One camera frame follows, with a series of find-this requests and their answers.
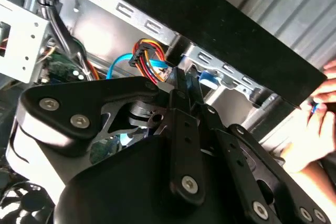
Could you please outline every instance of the corrugated metal wall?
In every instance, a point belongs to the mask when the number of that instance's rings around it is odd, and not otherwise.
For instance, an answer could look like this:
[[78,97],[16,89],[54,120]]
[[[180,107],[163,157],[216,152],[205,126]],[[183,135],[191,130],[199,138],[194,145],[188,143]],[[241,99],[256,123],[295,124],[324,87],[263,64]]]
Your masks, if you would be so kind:
[[[336,0],[227,0],[317,68],[336,56]],[[279,152],[288,143],[291,124],[263,139]]]

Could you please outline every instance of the gray wire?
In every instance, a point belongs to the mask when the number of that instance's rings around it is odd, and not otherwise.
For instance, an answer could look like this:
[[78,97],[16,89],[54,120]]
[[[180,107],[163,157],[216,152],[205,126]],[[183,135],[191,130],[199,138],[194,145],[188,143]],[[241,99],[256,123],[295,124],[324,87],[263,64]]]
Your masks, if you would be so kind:
[[55,8],[51,2],[48,2],[46,0],[39,0],[40,1],[40,9],[43,17],[45,19],[48,19],[51,23],[52,30],[54,32],[54,37],[56,39],[56,44],[59,44],[61,48],[64,50],[65,54],[68,56],[69,59],[79,68],[82,69],[82,71],[85,73],[87,79],[89,81],[94,80],[93,74],[87,64],[86,60],[86,52],[84,48],[80,47],[79,52],[77,52],[77,57],[79,60],[79,64],[75,62],[72,58],[73,55],[71,53],[71,49],[69,47],[69,44],[67,43],[66,39],[64,38],[62,31],[58,27],[58,24],[56,22],[54,12],[52,8]]

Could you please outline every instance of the fan blade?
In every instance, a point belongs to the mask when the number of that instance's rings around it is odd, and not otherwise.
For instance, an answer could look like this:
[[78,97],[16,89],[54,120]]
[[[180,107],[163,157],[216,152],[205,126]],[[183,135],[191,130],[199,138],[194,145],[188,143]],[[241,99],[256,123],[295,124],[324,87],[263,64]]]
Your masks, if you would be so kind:
[[16,193],[16,195],[17,195],[18,197],[21,198],[21,197],[23,196],[23,194],[20,192],[19,188],[14,188],[13,191]]
[[31,191],[32,190],[31,183],[29,183],[29,182],[22,182],[20,184],[17,184],[17,186],[15,186],[15,188],[18,188],[18,189],[22,188],[25,191]]
[[16,219],[19,217],[20,212],[21,212],[21,209],[19,208],[5,215],[5,217],[1,220],[1,224],[16,223]]
[[20,224],[40,224],[33,216],[27,215],[22,217],[22,219],[19,222]]
[[33,216],[36,220],[38,220],[41,223],[46,223],[52,209],[48,207],[44,207],[40,211],[37,211]]
[[5,197],[2,201],[1,207],[4,209],[5,207],[9,206],[12,203],[19,203],[19,197]]

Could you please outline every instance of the silver screw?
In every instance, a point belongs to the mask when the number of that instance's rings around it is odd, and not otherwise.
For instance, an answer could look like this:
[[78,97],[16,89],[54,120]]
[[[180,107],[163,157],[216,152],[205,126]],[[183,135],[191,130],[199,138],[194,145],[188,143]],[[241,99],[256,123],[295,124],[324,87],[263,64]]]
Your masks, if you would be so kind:
[[178,92],[177,92],[177,95],[178,95],[179,97],[181,97],[182,99],[185,98],[185,94],[184,94],[182,91],[178,91]]
[[266,208],[258,201],[253,202],[253,210],[263,220],[268,219],[268,212]]
[[156,89],[155,85],[153,83],[149,82],[149,81],[146,82],[146,87],[149,88],[149,89],[151,89],[151,90],[155,90]]
[[244,134],[244,131],[243,131],[240,127],[237,127],[237,131],[238,131],[241,135]]
[[198,192],[198,184],[196,180],[190,176],[184,176],[182,178],[182,186],[190,194],[195,194]]
[[55,111],[59,108],[59,103],[53,98],[43,98],[39,105],[44,110]]
[[213,113],[213,114],[216,113],[215,109],[211,106],[208,106],[208,110],[209,110],[210,113]]
[[311,217],[311,215],[308,213],[307,210],[305,210],[303,207],[300,207],[300,211],[301,211],[301,214],[302,214],[307,220],[309,220],[310,222],[313,221],[313,218]]
[[70,119],[70,123],[76,127],[81,129],[86,129],[90,126],[89,119],[84,115],[73,115]]
[[325,219],[324,215],[319,210],[314,209],[314,213],[320,221],[322,221],[323,223],[327,223],[327,220]]

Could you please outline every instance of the red wire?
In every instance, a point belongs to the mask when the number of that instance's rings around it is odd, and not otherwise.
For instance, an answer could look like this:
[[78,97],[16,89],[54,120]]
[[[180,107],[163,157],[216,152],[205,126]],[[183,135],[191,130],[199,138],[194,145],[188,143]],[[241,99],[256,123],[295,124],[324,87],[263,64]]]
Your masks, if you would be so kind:
[[164,61],[164,54],[163,52],[161,51],[161,49],[156,45],[156,44],[153,44],[153,43],[150,43],[150,42],[146,42],[147,44],[150,44],[152,47],[154,47],[160,54],[161,57],[160,60]]
[[152,77],[152,75],[148,72],[148,69],[146,68],[145,62],[142,59],[142,57],[140,57],[140,62],[142,65],[143,70],[146,72],[146,75],[148,76],[148,78],[154,83],[157,84],[157,81]]

